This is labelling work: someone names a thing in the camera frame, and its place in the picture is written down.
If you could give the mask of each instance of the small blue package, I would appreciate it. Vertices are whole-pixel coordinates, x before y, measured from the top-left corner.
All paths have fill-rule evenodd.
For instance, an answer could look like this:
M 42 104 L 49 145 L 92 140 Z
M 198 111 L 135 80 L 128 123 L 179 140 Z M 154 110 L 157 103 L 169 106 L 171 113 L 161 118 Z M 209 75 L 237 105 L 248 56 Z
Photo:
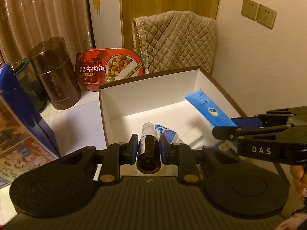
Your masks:
M 237 126 L 201 89 L 186 94 L 185 99 L 213 126 Z
M 178 135 L 177 135 L 177 132 L 176 131 L 173 131 L 172 129 L 170 128 L 167 128 L 163 125 L 160 125 L 160 124 L 155 124 L 154 125 L 156 130 L 159 130 L 160 131 L 160 134 L 163 134 L 165 135 L 166 137 L 166 140 L 171 144 L 173 142 L 175 142 L 178 138 Z

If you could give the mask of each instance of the finger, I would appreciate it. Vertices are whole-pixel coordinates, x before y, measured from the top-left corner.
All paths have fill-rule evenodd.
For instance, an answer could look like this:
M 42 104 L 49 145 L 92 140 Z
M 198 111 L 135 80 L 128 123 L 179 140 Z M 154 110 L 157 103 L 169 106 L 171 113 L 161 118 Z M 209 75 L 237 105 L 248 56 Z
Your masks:
M 301 188 L 295 188 L 296 192 L 298 192 L 300 195 L 303 195 L 306 192 L 306 189 Z
M 293 178 L 293 183 L 294 183 L 294 186 L 297 188 L 301 188 L 301 189 L 307 188 L 307 183 L 303 182 L 302 180 Z
M 290 173 L 296 179 L 302 179 L 304 176 L 304 167 L 301 165 L 290 166 Z

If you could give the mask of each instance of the electrical socket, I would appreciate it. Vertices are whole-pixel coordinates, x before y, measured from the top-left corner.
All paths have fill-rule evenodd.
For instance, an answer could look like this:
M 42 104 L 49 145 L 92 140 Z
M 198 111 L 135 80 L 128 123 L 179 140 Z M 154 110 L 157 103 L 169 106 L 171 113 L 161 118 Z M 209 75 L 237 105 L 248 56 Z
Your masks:
M 257 22 L 268 27 L 269 29 L 272 29 L 275 23 L 276 14 L 277 12 L 275 10 L 260 4 Z
M 251 0 L 243 0 L 241 15 L 249 19 L 256 20 L 259 4 Z

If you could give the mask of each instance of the brown thermos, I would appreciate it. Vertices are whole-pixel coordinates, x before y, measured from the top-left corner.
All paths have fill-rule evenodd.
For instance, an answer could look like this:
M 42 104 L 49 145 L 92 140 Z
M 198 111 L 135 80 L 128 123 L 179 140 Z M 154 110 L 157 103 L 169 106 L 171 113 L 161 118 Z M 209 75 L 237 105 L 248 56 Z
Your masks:
M 62 37 L 39 43 L 31 50 L 30 60 L 55 109 L 65 110 L 78 102 L 81 90 Z

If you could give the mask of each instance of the food image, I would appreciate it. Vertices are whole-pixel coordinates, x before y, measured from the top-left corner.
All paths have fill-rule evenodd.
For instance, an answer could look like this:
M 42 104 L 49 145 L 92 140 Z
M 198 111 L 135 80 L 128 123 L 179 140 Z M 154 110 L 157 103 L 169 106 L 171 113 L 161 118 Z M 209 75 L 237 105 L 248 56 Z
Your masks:
M 117 55 L 116 58 L 112 58 L 112 60 L 107 64 L 108 67 L 108 75 L 112 77 L 116 77 L 119 73 L 124 70 L 130 63 L 132 59 L 127 58 L 126 55 Z
M 41 153 L 35 145 L 39 143 L 29 137 L 0 154 L 0 188 L 23 173 L 53 161 L 52 156 Z
M 20 125 L 12 115 L 0 105 L 0 154 L 30 135 L 24 126 Z

